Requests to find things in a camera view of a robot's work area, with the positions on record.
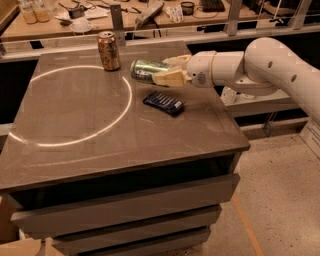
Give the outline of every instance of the soda can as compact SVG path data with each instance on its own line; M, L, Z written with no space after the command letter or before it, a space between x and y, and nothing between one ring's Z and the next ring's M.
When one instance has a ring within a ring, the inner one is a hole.
M117 39L113 32L103 31L98 34L98 50L103 68L113 71L120 68L120 56Z
M168 71L170 64L152 60L135 60L131 64L131 77L139 82L154 83L152 75L161 71Z

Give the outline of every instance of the green can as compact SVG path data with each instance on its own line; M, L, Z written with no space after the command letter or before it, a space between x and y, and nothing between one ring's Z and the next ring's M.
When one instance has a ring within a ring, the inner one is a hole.
M139 82L154 84L152 74L168 71L170 64L152 60L135 60L131 64L131 77Z

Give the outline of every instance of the jar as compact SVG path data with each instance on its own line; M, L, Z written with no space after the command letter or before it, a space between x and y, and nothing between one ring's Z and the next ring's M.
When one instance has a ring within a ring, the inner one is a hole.
M18 5L27 24L34 24L37 22L37 17L32 9L30 0L19 0Z
M49 21L49 13L42 0L33 0L32 9L36 14L37 20L39 22Z

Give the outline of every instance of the concrete floor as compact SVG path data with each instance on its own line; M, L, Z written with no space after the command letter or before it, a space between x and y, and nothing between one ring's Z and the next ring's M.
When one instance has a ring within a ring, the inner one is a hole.
M251 149L208 241L157 256L320 255L320 160L298 128L275 127L268 138L244 129Z

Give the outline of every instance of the drawer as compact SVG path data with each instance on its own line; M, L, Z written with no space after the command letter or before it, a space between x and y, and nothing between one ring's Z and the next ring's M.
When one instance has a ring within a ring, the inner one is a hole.
M81 234L67 235L53 240L52 245L65 255L125 245L214 224L220 206L209 206L183 213L130 222Z
M210 229L203 227L126 246L80 253L79 256L147 256L201 244L208 240L209 235Z
M93 230L229 201L239 175L224 175L14 213L12 221L35 239Z

